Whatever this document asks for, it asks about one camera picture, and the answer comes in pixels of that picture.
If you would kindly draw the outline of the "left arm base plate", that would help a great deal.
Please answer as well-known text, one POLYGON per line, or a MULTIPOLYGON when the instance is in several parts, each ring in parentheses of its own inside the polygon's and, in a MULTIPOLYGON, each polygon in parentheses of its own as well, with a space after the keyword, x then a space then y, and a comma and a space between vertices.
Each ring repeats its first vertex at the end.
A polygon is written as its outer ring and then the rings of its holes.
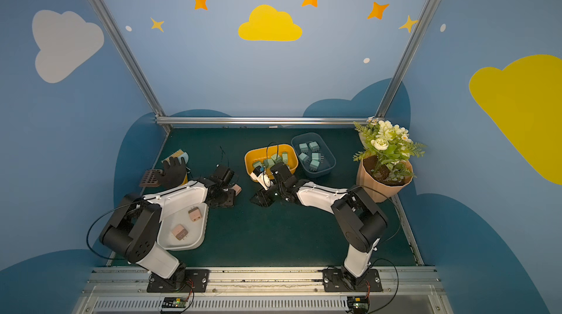
POLYGON ((147 293, 204 293, 209 283, 209 269, 179 269, 171 278, 151 274, 147 293))

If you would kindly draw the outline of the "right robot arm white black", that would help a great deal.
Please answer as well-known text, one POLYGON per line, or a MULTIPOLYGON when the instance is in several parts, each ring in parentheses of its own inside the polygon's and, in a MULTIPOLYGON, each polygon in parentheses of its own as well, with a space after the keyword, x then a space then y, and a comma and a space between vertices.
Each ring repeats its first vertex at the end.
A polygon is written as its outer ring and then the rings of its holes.
POLYGON ((389 226, 387 216, 363 187, 335 189, 297 179, 285 163, 273 165, 269 173, 264 168, 254 168, 250 177, 261 185, 251 198, 254 204, 269 207, 273 198, 280 197, 333 214, 349 244, 342 276, 354 285, 363 281, 373 252, 389 226))

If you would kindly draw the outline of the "blue plug cluster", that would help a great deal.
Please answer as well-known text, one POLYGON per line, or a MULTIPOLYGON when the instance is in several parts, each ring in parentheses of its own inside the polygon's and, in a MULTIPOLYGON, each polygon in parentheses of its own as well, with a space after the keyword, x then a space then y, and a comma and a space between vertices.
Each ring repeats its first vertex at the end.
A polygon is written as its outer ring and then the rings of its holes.
POLYGON ((306 154, 306 153, 301 153, 299 155, 299 159, 303 162, 306 163, 310 160, 310 157, 306 154))
POLYGON ((300 149, 301 153, 308 153, 309 146, 306 143, 299 144, 299 149, 300 149))

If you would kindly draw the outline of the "blue plug isolated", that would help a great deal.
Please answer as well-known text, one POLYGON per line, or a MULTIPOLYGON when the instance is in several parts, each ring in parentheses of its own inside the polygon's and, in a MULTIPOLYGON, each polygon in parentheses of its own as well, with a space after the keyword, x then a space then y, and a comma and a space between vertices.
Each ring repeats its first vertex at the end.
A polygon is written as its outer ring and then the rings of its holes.
POLYGON ((312 160, 317 160, 321 162, 323 160, 323 155, 320 152, 313 152, 312 160))

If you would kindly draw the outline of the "pink plug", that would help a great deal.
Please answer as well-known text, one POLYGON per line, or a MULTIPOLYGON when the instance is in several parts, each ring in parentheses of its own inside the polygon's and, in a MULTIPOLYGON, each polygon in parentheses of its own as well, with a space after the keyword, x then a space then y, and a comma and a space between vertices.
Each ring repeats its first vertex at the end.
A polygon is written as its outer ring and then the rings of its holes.
POLYGON ((177 240, 181 241, 187 237, 189 231, 183 225, 178 224, 172 228, 171 233, 177 240))
POLYGON ((234 185, 232 189, 235 191, 235 195, 238 195, 241 192, 241 187, 238 185, 234 185))
POLYGON ((195 223, 203 217, 201 210, 198 207, 195 207, 188 211, 188 216, 190 220, 195 223))

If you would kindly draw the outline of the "green plug cluster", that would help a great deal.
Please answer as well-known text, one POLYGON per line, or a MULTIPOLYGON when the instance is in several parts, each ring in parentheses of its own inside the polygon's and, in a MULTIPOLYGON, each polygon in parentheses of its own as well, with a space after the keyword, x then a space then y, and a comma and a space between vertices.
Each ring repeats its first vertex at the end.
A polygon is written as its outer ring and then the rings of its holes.
POLYGON ((264 164, 265 164, 265 166, 266 166, 267 168, 270 168, 270 167, 272 167, 272 166, 275 164, 275 162, 274 162, 272 159, 266 159, 266 160, 264 161, 264 164))
POLYGON ((271 159, 272 159, 275 163, 279 163, 279 162, 282 160, 282 158, 281 158, 281 156, 279 156, 279 154, 273 154, 273 155, 271 156, 271 159))

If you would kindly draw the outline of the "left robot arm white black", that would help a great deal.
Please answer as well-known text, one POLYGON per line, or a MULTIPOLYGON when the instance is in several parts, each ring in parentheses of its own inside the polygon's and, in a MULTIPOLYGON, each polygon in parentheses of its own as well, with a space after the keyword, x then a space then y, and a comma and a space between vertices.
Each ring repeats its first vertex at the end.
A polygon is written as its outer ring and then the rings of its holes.
POLYGON ((184 264, 171 253, 202 245, 210 208, 231 207, 235 173, 224 165, 194 182, 151 195, 126 195, 99 241, 158 280, 180 282, 184 264))

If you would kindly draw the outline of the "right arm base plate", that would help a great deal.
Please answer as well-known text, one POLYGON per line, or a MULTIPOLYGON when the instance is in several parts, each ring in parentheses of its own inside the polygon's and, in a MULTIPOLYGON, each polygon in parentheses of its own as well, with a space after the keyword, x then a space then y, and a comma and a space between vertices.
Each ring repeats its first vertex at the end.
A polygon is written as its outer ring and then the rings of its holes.
POLYGON ((354 277, 344 267, 322 270, 325 292, 382 292, 381 277, 376 269, 368 269, 361 277, 354 277))

